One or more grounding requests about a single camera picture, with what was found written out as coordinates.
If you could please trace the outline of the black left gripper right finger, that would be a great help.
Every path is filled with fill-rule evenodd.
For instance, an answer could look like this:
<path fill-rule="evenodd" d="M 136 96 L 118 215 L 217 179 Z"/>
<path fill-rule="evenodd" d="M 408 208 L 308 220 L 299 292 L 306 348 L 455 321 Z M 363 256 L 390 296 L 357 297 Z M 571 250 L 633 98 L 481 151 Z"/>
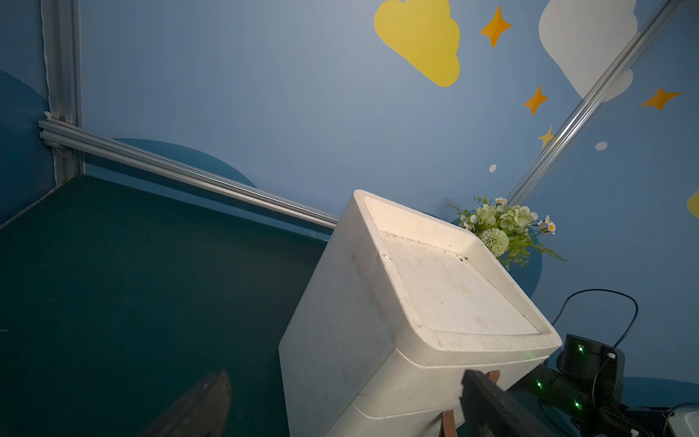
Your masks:
<path fill-rule="evenodd" d="M 544 437 L 553 433 L 485 373 L 467 370 L 460 398 L 466 436 Z"/>

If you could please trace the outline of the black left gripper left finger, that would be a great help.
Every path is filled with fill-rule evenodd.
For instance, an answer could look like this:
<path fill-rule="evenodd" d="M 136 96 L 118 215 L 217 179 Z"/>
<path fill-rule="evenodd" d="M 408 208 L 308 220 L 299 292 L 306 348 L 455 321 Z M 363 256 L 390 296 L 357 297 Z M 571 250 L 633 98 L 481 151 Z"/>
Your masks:
<path fill-rule="evenodd" d="M 224 370 L 207 374 L 139 436 L 222 436 L 229 417 L 231 387 Z"/>

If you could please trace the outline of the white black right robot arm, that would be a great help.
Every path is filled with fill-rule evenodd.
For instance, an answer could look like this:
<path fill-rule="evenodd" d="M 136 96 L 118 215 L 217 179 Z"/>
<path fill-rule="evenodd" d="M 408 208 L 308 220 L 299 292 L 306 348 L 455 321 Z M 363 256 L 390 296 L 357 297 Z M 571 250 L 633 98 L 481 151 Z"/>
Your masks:
<path fill-rule="evenodd" d="M 531 393 L 541 404 L 567 414 L 582 436 L 697 436 L 696 402 L 622 404 L 624 360 L 613 346 L 569 334 L 554 369 L 544 362 L 512 390 Z"/>

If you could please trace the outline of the white three drawer cabinet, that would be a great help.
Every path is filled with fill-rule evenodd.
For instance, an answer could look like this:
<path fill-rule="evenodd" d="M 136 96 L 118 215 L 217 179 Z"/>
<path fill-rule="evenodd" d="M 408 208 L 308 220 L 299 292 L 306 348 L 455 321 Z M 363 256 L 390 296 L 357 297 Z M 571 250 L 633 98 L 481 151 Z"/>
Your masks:
<path fill-rule="evenodd" d="M 562 344 L 473 233 L 364 190 L 280 345 L 293 436 L 433 436 L 469 370 L 507 390 Z"/>

